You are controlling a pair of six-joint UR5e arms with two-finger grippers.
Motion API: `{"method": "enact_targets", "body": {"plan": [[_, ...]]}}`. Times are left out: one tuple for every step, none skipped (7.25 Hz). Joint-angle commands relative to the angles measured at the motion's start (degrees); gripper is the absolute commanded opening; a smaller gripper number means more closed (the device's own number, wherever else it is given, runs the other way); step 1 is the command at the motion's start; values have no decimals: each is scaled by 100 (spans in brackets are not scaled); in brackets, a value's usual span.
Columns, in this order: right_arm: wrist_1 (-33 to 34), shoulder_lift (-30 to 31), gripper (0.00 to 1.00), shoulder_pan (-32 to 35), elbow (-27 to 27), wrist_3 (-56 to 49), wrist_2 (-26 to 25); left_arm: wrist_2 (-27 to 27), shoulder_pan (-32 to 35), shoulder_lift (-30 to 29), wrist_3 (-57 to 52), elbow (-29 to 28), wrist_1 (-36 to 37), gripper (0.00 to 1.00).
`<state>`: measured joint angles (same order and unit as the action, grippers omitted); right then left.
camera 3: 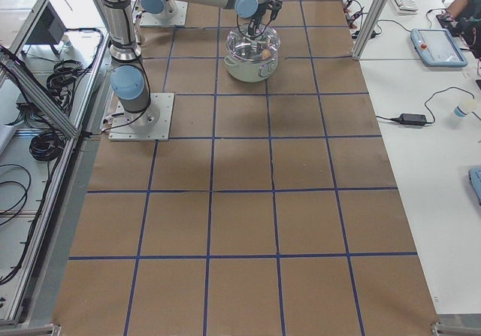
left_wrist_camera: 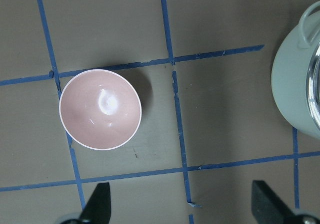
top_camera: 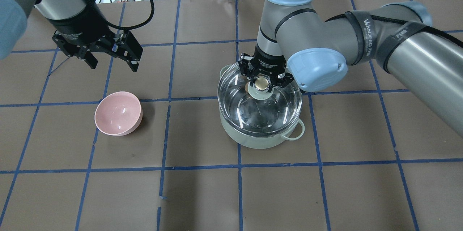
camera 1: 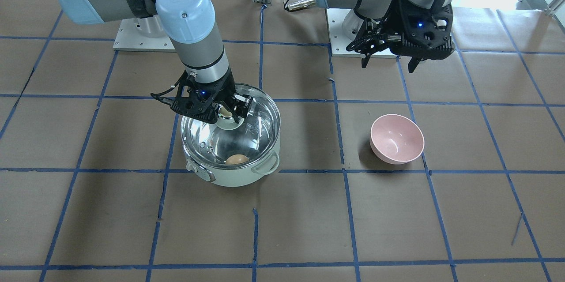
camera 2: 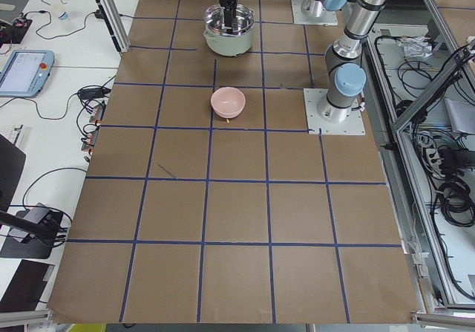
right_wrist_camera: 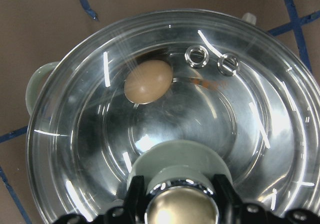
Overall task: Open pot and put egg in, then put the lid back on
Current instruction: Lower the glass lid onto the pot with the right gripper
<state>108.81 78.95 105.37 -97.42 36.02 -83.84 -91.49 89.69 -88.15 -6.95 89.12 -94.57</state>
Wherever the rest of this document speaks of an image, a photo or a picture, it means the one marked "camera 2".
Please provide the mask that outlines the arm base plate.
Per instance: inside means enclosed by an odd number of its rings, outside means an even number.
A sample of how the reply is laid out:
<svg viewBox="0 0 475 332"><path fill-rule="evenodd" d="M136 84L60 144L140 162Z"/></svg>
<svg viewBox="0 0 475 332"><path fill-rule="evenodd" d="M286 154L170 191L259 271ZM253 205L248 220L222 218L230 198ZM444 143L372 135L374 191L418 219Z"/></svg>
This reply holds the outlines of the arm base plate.
<svg viewBox="0 0 475 332"><path fill-rule="evenodd" d="M327 102L327 89L305 88L304 105L309 134L363 136L366 134L357 99L349 108L335 108Z"/></svg>
<svg viewBox="0 0 475 332"><path fill-rule="evenodd" d="M335 11L328 11L321 1L291 0L293 22L297 25L337 26Z"/></svg>

